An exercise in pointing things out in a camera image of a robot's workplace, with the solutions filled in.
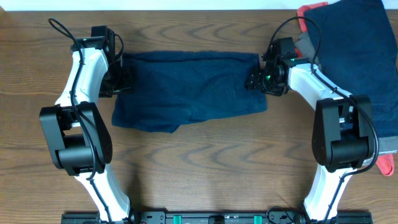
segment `green connector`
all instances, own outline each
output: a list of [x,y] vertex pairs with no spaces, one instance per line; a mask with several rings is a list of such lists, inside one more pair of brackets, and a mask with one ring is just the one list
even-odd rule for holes
[[254,224],[262,224],[262,216],[255,215],[254,216]]
[[182,223],[182,217],[181,215],[175,215],[173,216],[173,224],[181,224]]

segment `wooden table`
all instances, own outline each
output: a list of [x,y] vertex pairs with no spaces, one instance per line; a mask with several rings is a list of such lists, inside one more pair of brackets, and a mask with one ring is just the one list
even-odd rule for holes
[[[53,30],[62,21],[77,37],[109,25],[126,51],[265,51],[275,29],[295,11],[5,12],[0,21],[0,222],[59,223],[66,211],[93,211],[86,190],[52,164],[39,123],[68,79],[71,41]],[[398,34],[398,12],[388,12]],[[279,37],[300,33],[298,22]],[[138,208],[267,210],[297,208],[312,185],[313,110],[296,93],[268,96],[264,113],[181,126],[174,134],[111,125],[115,98],[99,111],[113,140],[112,165]],[[377,168],[353,177],[339,209],[367,210],[375,223],[398,220],[398,179]]]

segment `gray fabric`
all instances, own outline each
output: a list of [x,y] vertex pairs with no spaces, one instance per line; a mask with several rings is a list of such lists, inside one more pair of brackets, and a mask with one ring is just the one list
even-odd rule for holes
[[[303,57],[309,59],[312,62],[313,55],[315,54],[315,48],[312,45],[310,35],[308,32],[304,32],[298,37],[300,40],[294,43],[294,46],[300,51]],[[319,70],[322,71],[322,65],[319,62],[318,57],[315,58],[315,64],[318,65]]]
[[[380,152],[379,152],[380,156],[385,154],[397,153],[398,136],[379,138],[379,143],[380,143]],[[366,159],[363,164],[364,165],[370,164],[372,159],[373,156],[370,159]]]

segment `folded clothing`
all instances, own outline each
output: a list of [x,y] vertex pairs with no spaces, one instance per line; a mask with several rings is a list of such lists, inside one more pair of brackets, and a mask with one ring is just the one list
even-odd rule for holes
[[[381,0],[343,0],[306,11],[322,34],[322,72],[354,95],[366,94],[379,137],[398,136],[397,44]],[[306,22],[312,44],[317,28]]]
[[258,54],[147,52],[124,54],[134,75],[133,94],[119,95],[112,124],[148,132],[174,132],[181,124],[267,109],[260,91],[244,83],[259,68]]

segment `white wall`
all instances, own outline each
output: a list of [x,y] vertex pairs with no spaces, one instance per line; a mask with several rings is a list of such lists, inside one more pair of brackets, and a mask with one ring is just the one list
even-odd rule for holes
[[[0,0],[0,6],[6,11],[240,10],[298,9],[322,1],[327,0]],[[398,0],[382,1],[386,9],[398,9]]]

